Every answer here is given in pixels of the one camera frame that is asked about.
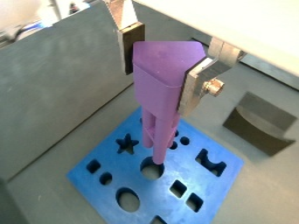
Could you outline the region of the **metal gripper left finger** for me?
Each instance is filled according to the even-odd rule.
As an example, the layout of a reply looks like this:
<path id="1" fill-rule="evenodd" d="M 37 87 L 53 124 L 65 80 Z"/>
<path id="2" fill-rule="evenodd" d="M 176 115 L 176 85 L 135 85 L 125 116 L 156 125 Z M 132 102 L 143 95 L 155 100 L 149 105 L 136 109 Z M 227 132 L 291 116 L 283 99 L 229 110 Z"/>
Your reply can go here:
<path id="1" fill-rule="evenodd" d="M 132 0 L 102 0 L 116 24 L 124 74 L 133 72 L 133 43 L 145 40 L 145 25 L 137 21 Z"/>

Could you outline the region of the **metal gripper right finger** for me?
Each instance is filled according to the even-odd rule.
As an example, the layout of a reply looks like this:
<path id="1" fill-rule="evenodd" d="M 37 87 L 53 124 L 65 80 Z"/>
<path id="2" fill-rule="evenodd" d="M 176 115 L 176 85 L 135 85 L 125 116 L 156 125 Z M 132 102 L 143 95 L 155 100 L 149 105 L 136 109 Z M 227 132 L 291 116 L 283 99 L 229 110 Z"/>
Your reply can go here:
<path id="1" fill-rule="evenodd" d="M 225 73 L 241 60 L 245 53 L 233 45 L 212 37 L 209 41 L 208 56 L 201 59 L 185 72 L 177 112 L 187 116 L 205 94 L 217 96 L 223 90 L 224 82 L 217 76 Z"/>

